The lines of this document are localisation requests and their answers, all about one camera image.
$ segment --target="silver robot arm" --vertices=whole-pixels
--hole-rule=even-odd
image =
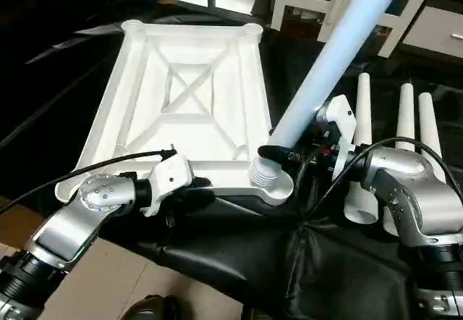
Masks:
[[[33,320],[95,241],[101,225],[135,206],[157,213],[161,201],[188,186],[192,174],[178,154],[162,161],[148,179],[136,173],[87,178],[74,198],[53,214],[24,250],[0,260],[0,320]]]
[[[435,177],[427,159],[411,151],[374,149],[358,172],[362,186],[391,209],[420,307],[433,317],[463,318],[463,206],[458,195]]]

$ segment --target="black cable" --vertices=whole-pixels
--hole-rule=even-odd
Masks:
[[[92,170],[108,166],[110,164],[126,161],[128,159],[138,159],[140,157],[149,157],[149,156],[157,156],[161,155],[162,157],[170,157],[176,154],[177,152],[175,150],[160,150],[160,151],[147,151],[147,152],[140,152],[140,153],[131,153],[130,155],[125,155],[125,156],[120,156],[116,157],[114,159],[108,159],[106,161],[99,162],[97,164],[93,164],[88,167],[84,167],[78,170],[75,170],[73,172],[70,172],[69,174],[63,175],[61,177],[57,177],[54,180],[48,181],[42,185],[37,186],[36,188],[33,188],[32,190],[26,192],[23,195],[20,195],[18,198],[15,198],[13,201],[8,202],[4,206],[0,208],[0,215],[4,214],[6,211],[10,210],[13,206],[17,205],[22,199],[28,197],[29,195],[32,195],[34,192],[37,192],[41,190],[42,188],[46,188],[47,186],[50,185],[55,185],[58,182],[65,181],[68,179],[71,179],[72,177],[76,177],[77,175],[84,174],[86,172],[91,172]]]
[[[320,151],[322,151],[324,148],[330,148],[330,144],[327,143],[322,143],[321,145],[317,146],[315,149],[312,150],[307,156],[305,156],[304,161],[302,162],[299,171],[296,176],[296,181],[294,182],[294,191],[293,191],[293,202],[297,206],[297,208],[300,208],[299,206],[299,196],[300,196],[300,186],[301,182],[304,179],[305,173],[307,172],[307,169],[310,165],[310,162],[313,160],[315,156],[318,155]]]
[[[325,199],[329,196],[329,194],[333,191],[333,189],[344,179],[344,177],[346,176],[347,172],[362,158],[366,157],[367,154],[372,151],[373,149],[379,147],[379,146],[383,146],[385,144],[389,144],[389,143],[392,143],[392,142],[396,142],[396,141],[404,141],[404,142],[407,142],[407,143],[411,143],[415,146],[418,146],[419,148],[421,148],[422,150],[424,150],[426,153],[428,153],[431,157],[433,157],[433,159],[436,160],[436,162],[439,164],[439,166],[441,166],[441,168],[443,169],[443,171],[446,173],[446,177],[447,177],[447,180],[450,182],[450,185],[453,187],[453,189],[455,190],[456,194],[458,195],[458,197],[460,198],[460,201],[463,203],[463,192],[462,192],[462,189],[458,186],[458,183],[456,182],[454,176],[452,175],[452,173],[450,173],[450,170],[449,168],[447,167],[447,165],[444,163],[444,161],[442,160],[442,158],[436,153],[434,152],[434,150],[432,148],[430,148],[429,146],[423,144],[422,142],[418,141],[418,140],[415,140],[415,139],[411,139],[411,138],[406,138],[406,137],[392,137],[392,138],[387,138],[387,139],[384,139],[384,140],[381,140],[381,141],[378,141],[377,143],[374,143],[370,146],[368,146],[365,150],[363,150],[362,152],[360,152],[358,155],[356,155],[344,168],[344,170],[338,175],[338,177],[333,181],[333,183],[331,184],[331,186],[326,190],[326,192],[320,197],[320,200],[313,206],[313,208],[311,209],[311,213],[315,212],[319,207],[320,205],[325,201]]]

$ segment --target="white plastic tray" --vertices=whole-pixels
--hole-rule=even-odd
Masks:
[[[125,39],[76,169],[173,144],[214,186],[252,187],[247,171],[271,128],[258,51],[262,27],[129,20],[122,28]],[[55,194],[68,201],[86,177],[102,172],[147,177],[157,162],[154,156],[113,164],[59,183]]]

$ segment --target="white frame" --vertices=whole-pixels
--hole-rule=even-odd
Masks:
[[[317,40],[326,42],[333,27],[336,25],[336,21],[344,12],[349,2],[350,0],[275,0],[271,27],[280,30],[286,6],[321,12],[326,14],[326,16]],[[424,0],[409,0],[400,16],[384,14],[380,18],[378,24],[391,28],[392,31],[381,47],[378,53],[379,56],[387,58],[391,55],[423,2]]]

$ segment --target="drawer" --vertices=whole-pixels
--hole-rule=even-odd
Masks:
[[[463,15],[425,7],[404,43],[463,58]]]

